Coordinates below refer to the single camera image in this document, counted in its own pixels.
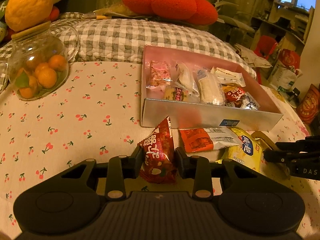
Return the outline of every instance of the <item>orange snack bag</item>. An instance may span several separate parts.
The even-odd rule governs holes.
[[[174,183],[177,169],[173,165],[174,145],[170,117],[166,117],[152,134],[138,143],[145,153],[140,176],[151,183]]]
[[[226,127],[179,130],[187,153],[218,150],[242,144]]]

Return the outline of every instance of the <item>blue label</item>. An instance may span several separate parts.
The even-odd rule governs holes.
[[[253,144],[250,138],[248,138],[245,135],[241,135],[241,141],[243,142],[242,144],[242,150],[245,154],[252,156],[253,155]]]
[[[237,126],[240,120],[223,119],[220,126]]]

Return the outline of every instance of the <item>teapot handle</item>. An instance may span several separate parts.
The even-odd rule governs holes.
[[[78,53],[78,50],[79,50],[79,47],[80,47],[80,38],[79,38],[79,34],[78,32],[76,31],[76,29],[74,27],[72,27],[71,25],[63,25],[63,26],[55,26],[55,27],[52,27],[51,28],[51,31],[54,31],[58,28],[61,28],[61,27],[68,27],[70,28],[76,35],[76,39],[77,39],[77,45],[73,48],[73,51],[70,55],[68,55],[68,62],[70,62],[70,60],[72,60],[76,54]]]

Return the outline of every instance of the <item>wall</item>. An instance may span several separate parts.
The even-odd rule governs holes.
[[[299,98],[302,99],[310,84],[318,87],[320,83],[320,0],[316,0],[309,36],[301,54],[300,69],[303,76],[297,80],[295,86],[300,90]]]

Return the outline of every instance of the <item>storage box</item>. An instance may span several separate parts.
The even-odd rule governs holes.
[[[196,65],[209,71],[212,67],[219,67],[242,73],[246,83],[244,90],[255,98],[260,108],[249,110],[147,98],[146,80],[149,79],[149,72],[145,70],[151,60],[166,61],[171,65],[180,61],[191,69]],[[246,131],[270,131],[282,114],[264,89],[236,63],[185,50],[145,46],[141,74],[141,125],[155,127],[166,116],[170,116],[172,128],[238,126]]]

